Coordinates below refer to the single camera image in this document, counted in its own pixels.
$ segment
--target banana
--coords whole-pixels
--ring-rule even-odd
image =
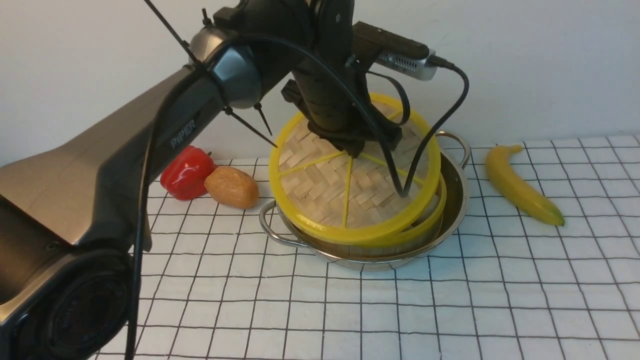
[[[525,182],[511,167],[511,155],[522,146],[498,145],[486,155],[484,165],[491,184],[518,209],[545,224],[564,226],[564,216],[548,198]]]

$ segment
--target white wall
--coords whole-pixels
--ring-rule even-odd
[[[201,7],[236,3],[156,0],[187,40]],[[476,144],[640,133],[639,13],[638,0],[356,2],[356,20],[424,42],[468,72],[471,93],[446,128]],[[186,61],[142,0],[2,0],[0,34],[0,165],[67,141]],[[431,121],[461,90],[442,70],[429,83],[400,79]],[[280,87],[263,104],[275,131],[295,112]],[[268,145],[251,136],[221,115],[195,145],[217,158],[265,156]]]

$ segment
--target woven bamboo lid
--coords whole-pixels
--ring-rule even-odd
[[[395,122],[401,103],[372,94],[374,105]],[[420,159],[409,196],[402,198],[390,177],[382,150],[367,142],[353,159],[311,133],[308,120],[297,114],[276,140],[269,180],[284,215],[299,229],[320,240],[358,245],[400,233],[422,214],[440,178],[440,148],[432,139]],[[392,152],[400,180],[429,130],[414,111],[403,126],[403,139]]]

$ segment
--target pot handle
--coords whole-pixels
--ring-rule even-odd
[[[460,145],[462,145],[462,149],[465,151],[465,155],[462,157],[462,161],[460,162],[460,167],[462,169],[467,167],[467,163],[469,162],[469,158],[471,157],[471,146],[469,146],[467,141],[463,139],[462,136],[456,133],[452,133],[450,131],[444,131],[444,130],[438,131],[436,133],[436,136],[446,136],[448,138],[452,138],[453,140],[456,140]]]
[[[280,236],[279,234],[276,234],[276,232],[271,228],[271,226],[269,225],[269,222],[267,222],[267,212],[269,210],[274,209],[275,207],[276,207],[276,202],[274,200],[267,203],[265,206],[262,207],[262,209],[260,209],[260,214],[258,215],[258,219],[260,220],[260,227],[262,228],[262,230],[267,234],[267,236],[269,236],[270,239],[282,245],[293,246],[293,247],[307,247],[305,244],[303,244],[299,240],[287,239]]]

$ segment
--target metal pot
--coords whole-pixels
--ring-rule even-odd
[[[445,152],[441,152],[440,173],[447,190],[446,202],[442,213],[442,222],[437,233],[427,232],[419,236],[415,241],[411,241],[411,247],[407,244],[392,248],[364,249],[354,245],[337,245],[313,238],[287,219],[281,211],[278,211],[285,226],[296,237],[296,239],[285,238],[276,234],[269,226],[266,215],[278,207],[275,201],[266,204],[260,210],[260,226],[272,240],[282,245],[293,247],[305,247],[330,263],[358,271],[382,271],[403,266],[417,256],[425,254],[447,239],[460,225],[463,217],[467,213],[468,187],[467,179],[463,169],[467,166],[470,156],[470,147],[462,138],[453,133],[440,131],[438,136],[447,136],[458,141],[464,148],[465,155],[458,164]]]

